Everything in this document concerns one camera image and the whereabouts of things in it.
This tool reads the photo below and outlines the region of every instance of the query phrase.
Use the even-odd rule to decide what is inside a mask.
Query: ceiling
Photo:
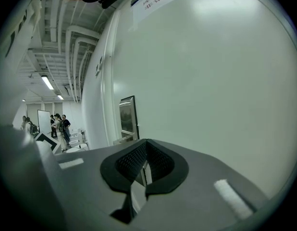
[[[70,86],[65,62],[65,32],[67,27],[77,25],[102,33],[106,22],[115,11],[115,8],[124,0],[118,0],[112,7],[105,10],[102,9],[98,2],[84,3],[83,1],[70,0],[67,2],[62,20],[62,31],[60,32],[59,20],[62,1],[63,0],[42,0],[41,19],[38,28],[31,40],[24,60],[18,67],[18,78],[28,89],[28,93],[25,97],[27,102],[59,101],[60,99],[57,95],[61,95],[65,100],[73,100],[73,97],[69,95]],[[59,34],[61,34],[62,37],[61,54],[59,53],[58,45]],[[84,37],[84,35],[72,33],[71,46],[69,49],[70,56],[74,49],[75,40],[79,36]],[[94,46],[83,42],[80,43],[76,64],[77,89],[79,89],[80,64],[87,49],[90,53],[84,60],[80,77],[81,86],[84,83],[86,68]],[[73,83],[72,68],[70,72]],[[42,75],[48,76],[54,90],[50,90],[46,86],[41,78]]]

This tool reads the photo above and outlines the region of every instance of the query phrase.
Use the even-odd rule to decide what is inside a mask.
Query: black shirt
[[[63,121],[64,127],[68,127],[70,125],[70,122],[66,119]]]

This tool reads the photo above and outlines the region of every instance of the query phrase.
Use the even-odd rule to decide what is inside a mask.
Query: ceiling light
[[[48,88],[49,88],[50,90],[53,90],[53,87],[52,87],[51,83],[49,82],[48,77],[47,77],[46,75],[43,75],[43,76],[42,76],[42,79],[43,79],[43,81],[45,82],[45,84],[48,86]]]

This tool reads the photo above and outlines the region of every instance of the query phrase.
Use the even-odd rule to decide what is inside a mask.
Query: whiteboard
[[[44,134],[51,133],[50,124],[50,112],[49,111],[37,111],[39,132]]]

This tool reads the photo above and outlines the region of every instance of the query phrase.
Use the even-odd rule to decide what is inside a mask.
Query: standing person
[[[65,128],[66,134],[68,137],[70,137],[71,134],[70,134],[69,127],[71,126],[71,123],[69,122],[69,120],[66,119],[66,115],[62,115],[62,120],[64,123],[64,128]]]
[[[26,131],[27,133],[31,134],[31,133],[30,133],[30,130],[31,130],[31,126],[33,125],[33,123],[32,123],[32,121],[30,120],[29,117],[27,117],[27,118],[25,119],[25,122],[26,122],[26,125],[25,125],[25,131]]]
[[[60,131],[61,116],[59,114],[56,114],[55,118],[56,118],[56,120],[55,120],[55,122],[54,122],[54,124],[52,126],[56,129],[58,140],[61,143],[62,151],[66,151],[67,149],[66,149],[66,143],[65,143],[65,140],[64,140],[64,136],[63,136],[63,131]]]
[[[25,121],[26,117],[25,115],[23,116],[23,122],[22,122],[22,125],[20,127],[20,130],[25,130],[25,125],[26,125],[26,121]]]
[[[51,124],[51,137],[52,138],[57,138],[57,132],[56,129],[52,126],[55,122],[55,119],[53,118],[53,115],[50,116],[50,124]]]

